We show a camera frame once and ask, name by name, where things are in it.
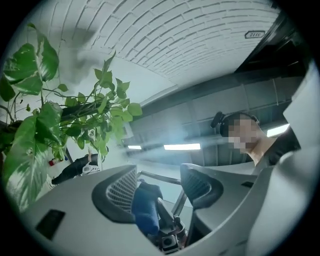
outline white brick ceiling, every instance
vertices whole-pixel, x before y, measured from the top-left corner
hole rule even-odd
[[[48,0],[29,19],[59,52],[61,83],[67,79],[63,71],[74,65],[66,65],[67,51],[86,52],[82,62],[91,56],[101,64],[116,49],[121,63],[137,67],[136,76],[146,69],[156,75],[146,86],[152,88],[160,76],[167,81],[137,97],[143,102],[174,86],[234,72],[261,40],[245,39],[245,33],[267,32],[278,13],[267,0]],[[35,40],[29,34],[23,30],[11,50]]]

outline ceiling light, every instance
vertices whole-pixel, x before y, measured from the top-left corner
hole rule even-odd
[[[141,150],[141,146],[139,146],[139,145],[137,145],[137,146],[130,145],[130,146],[128,146],[128,149],[131,149],[131,150]]]
[[[281,126],[276,127],[276,128],[269,129],[266,132],[266,136],[267,137],[272,137],[272,136],[275,136],[275,135],[278,135],[278,134],[282,134],[288,129],[288,127],[289,127],[289,124],[285,124],[285,125],[281,125]]]
[[[163,145],[165,150],[200,150],[200,144],[175,144],[175,145]]]

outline black rectangle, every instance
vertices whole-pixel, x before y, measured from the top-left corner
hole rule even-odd
[[[65,214],[66,213],[63,211],[51,209],[42,218],[35,229],[47,239],[52,240]]]
[[[244,186],[244,187],[247,187],[247,188],[252,188],[252,186],[254,185],[253,182],[250,182],[250,181],[246,181],[244,183],[241,184],[241,186]]]

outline person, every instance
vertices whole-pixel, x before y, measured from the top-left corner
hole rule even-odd
[[[255,166],[253,174],[258,174],[267,166],[274,166],[284,154],[300,149],[290,127],[277,138],[267,137],[258,119],[244,112],[226,116],[219,111],[211,122],[212,128],[217,126],[221,136],[228,137],[234,148],[251,157]]]
[[[50,188],[53,188],[56,185],[76,176],[88,175],[98,171],[100,171],[98,167],[98,154],[91,154],[89,151],[89,154],[86,154],[82,158],[76,159],[73,163],[64,168],[60,175],[56,178],[51,179],[47,175],[46,181]]]

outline pothos plant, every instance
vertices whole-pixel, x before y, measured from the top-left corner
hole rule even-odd
[[[104,61],[101,70],[94,69],[97,81],[89,95],[79,92],[77,96],[65,96],[63,93],[68,91],[65,84],[53,90],[44,88],[44,83],[55,77],[59,58],[35,25],[30,23],[28,27],[35,30],[37,45],[26,43],[8,58],[0,81],[0,95],[8,102],[7,107],[0,105],[0,108],[10,118],[10,124],[0,131],[0,152],[6,154],[2,179],[20,209],[36,199],[46,181],[44,170],[49,151],[62,159],[66,142],[72,138],[80,149],[90,144],[104,158],[109,152],[107,143],[111,135],[120,140],[124,122],[142,114],[140,105],[127,98],[130,82],[116,78],[116,85],[113,83],[109,67],[116,52]],[[46,91],[63,98],[64,105],[47,101]],[[41,107],[24,120],[16,118],[16,100],[20,94],[39,95],[41,99]],[[9,101],[13,101],[11,110]],[[25,110],[31,111],[29,105]]]

